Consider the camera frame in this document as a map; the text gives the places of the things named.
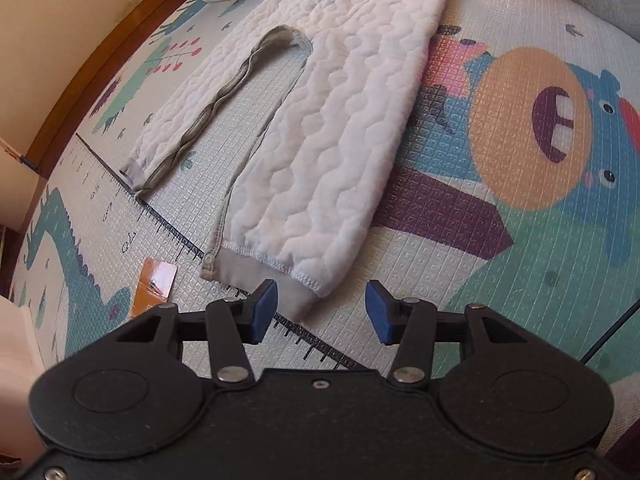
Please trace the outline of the white quilted baby pants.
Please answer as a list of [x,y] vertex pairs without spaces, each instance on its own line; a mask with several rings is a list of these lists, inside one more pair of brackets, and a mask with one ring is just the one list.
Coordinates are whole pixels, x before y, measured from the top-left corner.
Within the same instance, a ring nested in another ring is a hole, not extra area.
[[344,280],[367,237],[446,0],[265,0],[156,112],[122,173],[146,194],[267,55],[294,73],[248,136],[216,209],[201,276],[276,281],[302,320]]

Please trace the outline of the orange card on mat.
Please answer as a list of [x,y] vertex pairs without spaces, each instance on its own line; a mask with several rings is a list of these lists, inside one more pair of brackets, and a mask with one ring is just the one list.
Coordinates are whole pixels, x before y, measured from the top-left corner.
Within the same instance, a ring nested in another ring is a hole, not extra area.
[[130,311],[132,318],[168,301],[177,270],[175,264],[151,257],[143,261]]

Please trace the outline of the cartoon printed play mat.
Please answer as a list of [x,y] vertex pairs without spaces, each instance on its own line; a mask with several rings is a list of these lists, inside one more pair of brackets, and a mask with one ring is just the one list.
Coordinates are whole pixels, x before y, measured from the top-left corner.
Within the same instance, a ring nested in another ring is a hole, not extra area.
[[272,278],[255,368],[387,370],[364,310],[502,312],[639,416],[639,46],[570,0],[189,1],[94,102],[43,190],[10,298],[34,378],[137,314]]

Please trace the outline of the grey slipper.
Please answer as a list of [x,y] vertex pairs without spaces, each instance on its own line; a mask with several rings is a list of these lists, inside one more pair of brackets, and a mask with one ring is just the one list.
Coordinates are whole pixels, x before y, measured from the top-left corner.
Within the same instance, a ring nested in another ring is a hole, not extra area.
[[632,39],[640,39],[640,0],[570,0]]

